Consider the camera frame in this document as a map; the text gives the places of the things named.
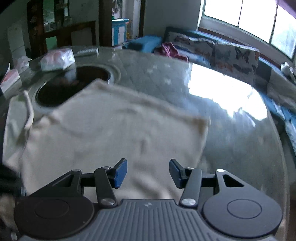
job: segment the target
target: marble table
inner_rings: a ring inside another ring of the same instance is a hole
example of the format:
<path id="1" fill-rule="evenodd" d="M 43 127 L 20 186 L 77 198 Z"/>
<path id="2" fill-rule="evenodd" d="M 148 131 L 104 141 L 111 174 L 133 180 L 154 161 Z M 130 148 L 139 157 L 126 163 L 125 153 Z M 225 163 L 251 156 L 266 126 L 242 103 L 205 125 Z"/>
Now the marble table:
<path id="1" fill-rule="evenodd" d="M 0 98 L 5 116 L 8 100 L 48 73 L 39 59 Z M 276 237 L 285 240 L 289 218 L 287 168 L 276 127 L 258 92 L 250 85 L 205 67 L 131 50 L 99 48 L 99 56 L 79 57 L 77 64 L 111 64 L 119 85 L 152 95 L 193 115 L 210 119 L 199 166 L 214 173 L 225 169 L 263 191 L 281 206 L 284 218 Z"/>

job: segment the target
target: window pane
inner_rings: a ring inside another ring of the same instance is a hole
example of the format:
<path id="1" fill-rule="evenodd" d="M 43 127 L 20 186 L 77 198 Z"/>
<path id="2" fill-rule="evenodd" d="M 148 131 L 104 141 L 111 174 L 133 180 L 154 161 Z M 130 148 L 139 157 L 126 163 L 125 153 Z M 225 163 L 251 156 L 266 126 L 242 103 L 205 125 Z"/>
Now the window pane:
<path id="1" fill-rule="evenodd" d="M 242 0 L 207 0 L 205 15 L 237 26 L 241 7 Z"/>
<path id="2" fill-rule="evenodd" d="M 269 42 L 275 14 L 275 0 L 244 0 L 239 27 Z"/>
<path id="3" fill-rule="evenodd" d="M 295 37 L 296 19 L 278 6 L 271 44 L 292 58 L 295 49 Z"/>

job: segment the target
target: blue sofa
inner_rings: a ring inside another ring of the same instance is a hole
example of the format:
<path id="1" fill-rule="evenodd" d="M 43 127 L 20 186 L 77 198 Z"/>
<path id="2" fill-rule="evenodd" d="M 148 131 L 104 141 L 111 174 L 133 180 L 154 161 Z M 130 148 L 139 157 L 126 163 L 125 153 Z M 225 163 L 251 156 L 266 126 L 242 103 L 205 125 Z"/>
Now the blue sofa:
<path id="1" fill-rule="evenodd" d="M 145 53 L 152 53 L 155 47 L 159 46 L 162 42 L 166 41 L 169 32 L 184 34 L 192 38 L 205 38 L 212 40 L 215 43 L 221 41 L 229 42 L 222 38 L 218 38 L 216 36 L 203 33 L 200 31 L 167 27 L 163 38 L 153 35 L 145 36 L 129 42 L 124 48 L 133 49 Z M 201 61 L 201 63 L 198 64 L 205 66 L 205 63 L 203 61 Z M 281 134 L 283 131 L 286 131 L 291 142 L 291 147 L 296 153 L 296 114 L 286 107 L 277 105 L 271 98 L 267 96 L 267 84 L 271 79 L 272 70 L 276 72 L 278 76 L 285 78 L 284 75 L 281 73 L 280 69 L 278 69 L 276 66 L 266 61 L 265 59 L 259 57 L 254 88 L 260 93 L 266 106 L 270 110 L 270 113 L 274 119 L 279 134 Z"/>

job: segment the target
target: pillow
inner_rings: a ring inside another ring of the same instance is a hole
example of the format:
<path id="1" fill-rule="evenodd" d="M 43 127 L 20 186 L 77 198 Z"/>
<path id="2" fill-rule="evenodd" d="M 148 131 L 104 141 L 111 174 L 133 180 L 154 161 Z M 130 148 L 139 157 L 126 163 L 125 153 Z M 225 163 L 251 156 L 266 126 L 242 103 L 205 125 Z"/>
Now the pillow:
<path id="1" fill-rule="evenodd" d="M 181 55 L 187 56 L 189 62 L 191 62 L 191 63 L 199 64 L 199 65 L 207 67 L 209 69 L 211 68 L 211 64 L 210 64 L 209 60 L 206 59 L 203 56 L 193 54 L 193 53 L 189 53 L 189 52 L 184 51 L 184 50 L 178 50 L 178 53 L 181 54 Z"/>
<path id="2" fill-rule="evenodd" d="M 204 56 L 208 60 L 215 48 L 215 43 L 209 39 L 192 38 L 175 32 L 169 32 L 166 41 L 172 42 L 177 49 Z"/>
<path id="3" fill-rule="evenodd" d="M 215 70 L 254 86 L 259 55 L 259 50 L 255 48 L 229 42 L 217 42 Z"/>

